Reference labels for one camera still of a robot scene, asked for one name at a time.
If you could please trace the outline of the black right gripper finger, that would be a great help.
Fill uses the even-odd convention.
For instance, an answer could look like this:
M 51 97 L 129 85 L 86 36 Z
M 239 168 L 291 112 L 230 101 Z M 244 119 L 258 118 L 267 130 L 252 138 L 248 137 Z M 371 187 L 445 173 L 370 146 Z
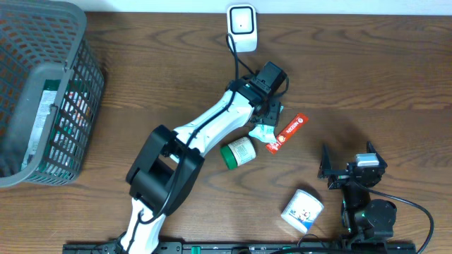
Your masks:
M 331 160 L 329 157 L 328 146 L 326 144 L 322 145 L 321 153 L 321 163 L 319 166 L 319 172 L 317 177 L 319 179 L 328 178 L 332 174 L 333 167 L 331 165 Z
M 374 146 L 372 145 L 371 141 L 367 141 L 367 153 L 373 153 L 373 154 L 377 153 L 377 151 L 374 148 Z

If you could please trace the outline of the teal white snack packet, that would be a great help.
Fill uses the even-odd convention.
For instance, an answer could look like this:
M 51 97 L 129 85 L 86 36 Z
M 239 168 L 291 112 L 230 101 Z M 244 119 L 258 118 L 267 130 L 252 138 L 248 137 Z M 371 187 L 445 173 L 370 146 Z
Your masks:
M 249 132 L 249 135 L 252 138 L 256 138 L 260 140 L 262 143 L 275 143 L 275 127 L 264 125 L 264 124 L 256 124 L 254 129 Z

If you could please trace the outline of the red coffee stick sachet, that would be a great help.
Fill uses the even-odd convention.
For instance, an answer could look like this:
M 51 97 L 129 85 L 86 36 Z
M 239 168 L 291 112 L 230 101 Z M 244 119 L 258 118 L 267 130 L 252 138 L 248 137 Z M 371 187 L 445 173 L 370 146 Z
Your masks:
M 276 141 L 266 145 L 267 151 L 275 155 L 280 148 L 308 121 L 309 118 L 306 115 L 298 113 L 293 120 L 291 120 L 291 122 L 289 122 L 281 132 L 279 132 L 276 136 Z

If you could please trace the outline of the green lid white jar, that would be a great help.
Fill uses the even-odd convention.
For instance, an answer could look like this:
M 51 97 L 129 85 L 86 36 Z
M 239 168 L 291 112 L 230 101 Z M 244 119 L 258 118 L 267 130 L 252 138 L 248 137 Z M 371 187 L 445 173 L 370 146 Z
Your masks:
M 243 137 L 220 148 L 220 154 L 229 170 L 236 169 L 256 158 L 253 143 Z

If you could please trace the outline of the white blue labelled jar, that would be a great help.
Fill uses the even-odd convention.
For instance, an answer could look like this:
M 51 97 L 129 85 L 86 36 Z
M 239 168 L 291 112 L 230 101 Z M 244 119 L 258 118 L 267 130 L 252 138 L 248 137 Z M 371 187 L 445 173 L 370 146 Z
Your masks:
M 296 230 L 306 234 L 323 209 L 323 204 L 317 198 L 298 189 L 281 213 L 281 217 Z

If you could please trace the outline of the white red package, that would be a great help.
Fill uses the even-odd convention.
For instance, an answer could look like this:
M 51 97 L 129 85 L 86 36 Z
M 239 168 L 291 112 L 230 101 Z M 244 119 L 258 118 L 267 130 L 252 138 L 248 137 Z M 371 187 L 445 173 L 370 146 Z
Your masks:
M 40 104 L 32 127 L 32 132 L 30 134 L 28 148 L 21 164 L 21 170 L 25 169 L 26 166 L 31 163 L 36 154 L 37 146 L 43 132 L 44 123 L 50 113 L 50 106 L 54 102 L 57 95 L 59 83 L 60 80 L 46 80 L 44 82 Z M 82 117 L 82 113 L 80 113 L 75 106 L 71 105 L 69 102 L 64 102 L 64 111 L 71 117 L 72 120 L 76 122 L 78 126 L 86 126 L 86 120 Z M 76 128 L 74 123 L 71 123 L 64 117 L 59 121 L 59 127 L 63 128 L 63 131 L 65 131 L 66 134 L 62 135 L 61 132 L 58 131 L 54 135 L 54 142 L 70 152 L 75 152 L 76 145 L 69 139 L 69 136 L 74 139 L 79 138 L 81 131 Z

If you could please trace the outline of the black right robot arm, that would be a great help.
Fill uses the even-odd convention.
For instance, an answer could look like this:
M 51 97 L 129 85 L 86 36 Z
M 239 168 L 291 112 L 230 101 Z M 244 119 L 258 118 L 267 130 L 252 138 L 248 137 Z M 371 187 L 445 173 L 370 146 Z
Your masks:
M 345 169 L 334 169 L 328 147 L 322 147 L 318 177 L 328 180 L 328 189 L 343 193 L 342 223 L 348 235 L 341 237 L 341 246 L 351 249 L 365 243 L 383 244 L 393 236 L 397 208 L 391 201 L 370 197 L 370 188 L 378 184 L 387 163 L 367 142 L 367 151 L 355 155 Z

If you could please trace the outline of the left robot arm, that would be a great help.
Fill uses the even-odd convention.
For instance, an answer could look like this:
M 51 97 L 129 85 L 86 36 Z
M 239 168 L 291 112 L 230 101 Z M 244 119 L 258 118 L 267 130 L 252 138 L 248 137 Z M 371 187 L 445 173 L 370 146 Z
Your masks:
M 276 117 L 281 85 L 288 86 L 289 78 L 269 61 L 256 73 L 231 81 L 222 98 L 198 118 L 174 130 L 160 125 L 150 133 L 126 175 L 132 213 L 117 242 L 118 253 L 157 248 L 164 220 L 190 194 L 208 152 L 252 118 Z

